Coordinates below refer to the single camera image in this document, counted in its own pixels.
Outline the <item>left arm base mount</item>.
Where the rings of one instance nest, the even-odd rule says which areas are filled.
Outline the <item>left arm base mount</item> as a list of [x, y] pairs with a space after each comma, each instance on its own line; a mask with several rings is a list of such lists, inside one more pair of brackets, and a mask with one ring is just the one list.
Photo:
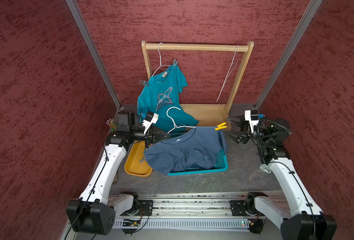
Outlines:
[[151, 216], [153, 213], [153, 200], [139, 200], [135, 208], [121, 214], [121, 217]]

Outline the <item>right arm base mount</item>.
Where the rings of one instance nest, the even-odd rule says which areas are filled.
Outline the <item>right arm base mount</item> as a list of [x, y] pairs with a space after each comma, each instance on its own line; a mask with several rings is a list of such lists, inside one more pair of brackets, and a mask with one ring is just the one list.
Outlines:
[[251, 218], [265, 217], [265, 215], [262, 213], [248, 214], [247, 208], [245, 206], [245, 201], [231, 200], [230, 209], [233, 217], [251, 217]]

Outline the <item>yellow clothespin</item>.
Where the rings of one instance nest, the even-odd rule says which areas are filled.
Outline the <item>yellow clothespin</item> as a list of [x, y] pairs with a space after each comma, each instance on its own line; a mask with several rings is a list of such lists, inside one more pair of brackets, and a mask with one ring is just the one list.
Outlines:
[[219, 131], [219, 130], [223, 130], [223, 129], [226, 129], [228, 126], [227, 126], [227, 123], [226, 122], [223, 122], [219, 125], [216, 126], [215, 130], [216, 131]]

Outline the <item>grey clothespin on teal shoulder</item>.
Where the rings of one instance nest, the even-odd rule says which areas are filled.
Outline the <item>grey clothespin on teal shoulder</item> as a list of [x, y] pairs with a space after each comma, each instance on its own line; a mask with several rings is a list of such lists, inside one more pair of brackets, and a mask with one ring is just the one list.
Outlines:
[[147, 81], [140, 80], [139, 83], [145, 87], [149, 86], [149, 83]]

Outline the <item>grey-blue t-shirt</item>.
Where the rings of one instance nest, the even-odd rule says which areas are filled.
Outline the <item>grey-blue t-shirt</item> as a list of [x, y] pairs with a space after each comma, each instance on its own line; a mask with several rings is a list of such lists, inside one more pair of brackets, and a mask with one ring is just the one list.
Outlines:
[[144, 152], [147, 164], [164, 175], [214, 170], [228, 152], [225, 134], [214, 127], [196, 127], [178, 137], [153, 144]]

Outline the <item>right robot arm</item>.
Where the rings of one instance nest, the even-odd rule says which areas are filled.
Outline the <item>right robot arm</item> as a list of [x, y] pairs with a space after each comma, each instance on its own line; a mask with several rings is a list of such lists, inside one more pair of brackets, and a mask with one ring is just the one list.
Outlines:
[[284, 141], [291, 135], [289, 122], [271, 120], [259, 113], [228, 121], [240, 128], [226, 132], [236, 143], [257, 142], [260, 169], [275, 175], [289, 205], [289, 211], [284, 211], [266, 194], [250, 192], [245, 201], [246, 212], [251, 216], [265, 215], [280, 229], [284, 240], [331, 240], [337, 230], [334, 217], [326, 215], [313, 200], [284, 148]]

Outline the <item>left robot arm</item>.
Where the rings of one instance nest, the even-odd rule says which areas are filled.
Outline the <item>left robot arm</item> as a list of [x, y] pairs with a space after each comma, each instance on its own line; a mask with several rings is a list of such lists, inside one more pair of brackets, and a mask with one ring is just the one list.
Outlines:
[[135, 142], [144, 142], [146, 147], [170, 138], [170, 134], [155, 126], [159, 116], [147, 112], [144, 120], [132, 111], [121, 111], [116, 119], [107, 121], [112, 131], [103, 143], [99, 164], [87, 187], [77, 200], [71, 200], [66, 213], [70, 230], [106, 236], [112, 229], [115, 218], [125, 212], [142, 214], [138, 195], [123, 192], [109, 204], [111, 185], [129, 147]]

